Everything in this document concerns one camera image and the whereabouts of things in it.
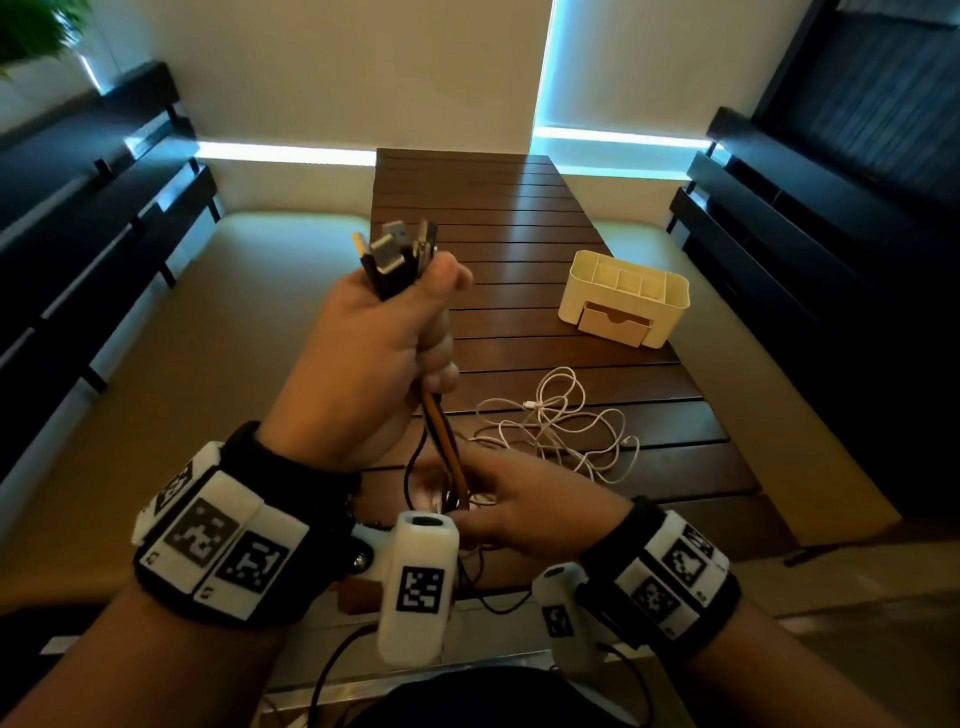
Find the wooden table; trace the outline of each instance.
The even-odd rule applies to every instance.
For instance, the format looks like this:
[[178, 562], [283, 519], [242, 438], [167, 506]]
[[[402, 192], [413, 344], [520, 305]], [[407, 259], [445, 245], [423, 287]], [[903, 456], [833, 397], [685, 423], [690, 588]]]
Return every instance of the wooden table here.
[[[478, 429], [473, 410], [481, 400], [530, 400], [549, 370], [572, 367], [588, 404], [621, 409], [627, 432], [640, 440], [636, 467], [614, 486], [618, 493], [678, 511], [734, 560], [797, 547], [669, 344], [631, 349], [558, 318], [576, 252], [609, 251], [548, 157], [377, 150], [371, 239], [383, 223], [415, 227], [422, 218], [439, 225], [440, 247], [474, 275], [474, 286], [450, 311], [462, 374], [444, 409], [455, 430]], [[389, 524], [406, 509], [403, 468], [421, 431], [414, 421], [365, 473], [359, 521]], [[599, 428], [595, 437], [570, 441], [579, 448], [608, 443]], [[526, 589], [545, 566], [497, 551], [487, 555], [480, 585], [492, 593]], [[339, 599], [345, 612], [375, 611], [379, 587], [349, 580]]]

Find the hand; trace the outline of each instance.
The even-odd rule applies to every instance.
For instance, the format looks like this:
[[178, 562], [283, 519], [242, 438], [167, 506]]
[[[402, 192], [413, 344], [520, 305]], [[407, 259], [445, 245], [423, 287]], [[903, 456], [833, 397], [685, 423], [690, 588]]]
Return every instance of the hand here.
[[362, 270], [327, 296], [300, 359], [257, 433], [268, 449], [331, 472], [370, 465], [403, 435], [422, 377], [433, 393], [451, 391], [459, 371], [446, 309], [473, 276], [450, 253], [382, 303]]
[[[471, 490], [496, 496], [496, 505], [447, 514], [464, 547], [507, 546], [553, 564], [575, 561], [633, 507], [608, 488], [534, 455], [473, 443], [459, 448]], [[438, 461], [423, 469], [441, 467]], [[430, 473], [424, 474], [429, 481]]]

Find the tangled white cable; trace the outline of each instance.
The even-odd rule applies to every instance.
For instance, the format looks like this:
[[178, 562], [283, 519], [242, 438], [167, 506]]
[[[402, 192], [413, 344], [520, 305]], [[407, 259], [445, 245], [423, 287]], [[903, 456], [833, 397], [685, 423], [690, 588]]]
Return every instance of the tangled white cable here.
[[[567, 387], [566, 391], [561, 395], [545, 400], [544, 394], [551, 382], [564, 379], [570, 382], [570, 386]], [[574, 399], [579, 399], [579, 404], [574, 404], [571, 402], [571, 394], [577, 391], [579, 391], [579, 398]], [[507, 440], [505, 432], [508, 429], [518, 429], [523, 433], [524, 439], [537, 449], [538, 455], [544, 460], [548, 459], [548, 453], [552, 452], [557, 462], [562, 465], [564, 455], [568, 455], [577, 461], [577, 466], [573, 468], [575, 473], [585, 470], [585, 474], [594, 482], [599, 478], [607, 485], [619, 483], [630, 475], [630, 472], [633, 470], [636, 459], [640, 454], [640, 441], [635, 435], [625, 434], [627, 418], [623, 412], [613, 407], [609, 407], [600, 413], [585, 412], [584, 407], [586, 403], [587, 392], [584, 390], [584, 385], [577, 379], [576, 372], [569, 367], [557, 367], [540, 380], [540, 384], [537, 386], [535, 400], [520, 403], [494, 397], [480, 402], [474, 412], [487, 426], [479, 431], [483, 432], [491, 426], [495, 426], [497, 437], [474, 434], [469, 440], [471, 442], [489, 443], [499, 448], [510, 449], [512, 446], [510, 441]], [[528, 414], [522, 422], [515, 422], [513, 420], [491, 420], [481, 411], [490, 404], [509, 404], [512, 409], [526, 410]], [[621, 424], [619, 429], [614, 428], [607, 419], [612, 414], [620, 416]], [[592, 420], [589, 424], [580, 428], [562, 426], [562, 423], [578, 418], [592, 418]], [[606, 448], [580, 452], [568, 446], [561, 437], [561, 433], [575, 435], [587, 432], [598, 424], [606, 427], [612, 436], [612, 443]], [[620, 459], [620, 449], [630, 447], [634, 448], [634, 456], [631, 458], [630, 465], [626, 471], [617, 479], [608, 479], [605, 473], [608, 473], [616, 467], [616, 463]], [[609, 453], [612, 453], [612, 459], [607, 465], [598, 465], [595, 462], [598, 458], [608, 455]]]

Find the wristband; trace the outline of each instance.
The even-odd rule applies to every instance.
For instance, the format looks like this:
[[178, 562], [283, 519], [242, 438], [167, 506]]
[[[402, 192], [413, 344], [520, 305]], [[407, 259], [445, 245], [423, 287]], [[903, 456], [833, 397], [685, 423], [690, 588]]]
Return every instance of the wristband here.
[[359, 473], [280, 457], [256, 440], [258, 427], [207, 444], [137, 517], [136, 578], [188, 619], [291, 624], [345, 575]]
[[580, 561], [576, 597], [621, 640], [689, 659], [730, 620], [741, 592], [730, 559], [674, 511], [646, 498]]

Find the desk organizer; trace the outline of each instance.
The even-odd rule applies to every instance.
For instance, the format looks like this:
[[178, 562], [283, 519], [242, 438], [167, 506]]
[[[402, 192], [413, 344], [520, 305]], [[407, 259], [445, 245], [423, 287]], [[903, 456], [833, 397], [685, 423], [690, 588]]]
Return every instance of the desk organizer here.
[[690, 284], [683, 276], [579, 251], [559, 315], [585, 333], [659, 349], [689, 307]]

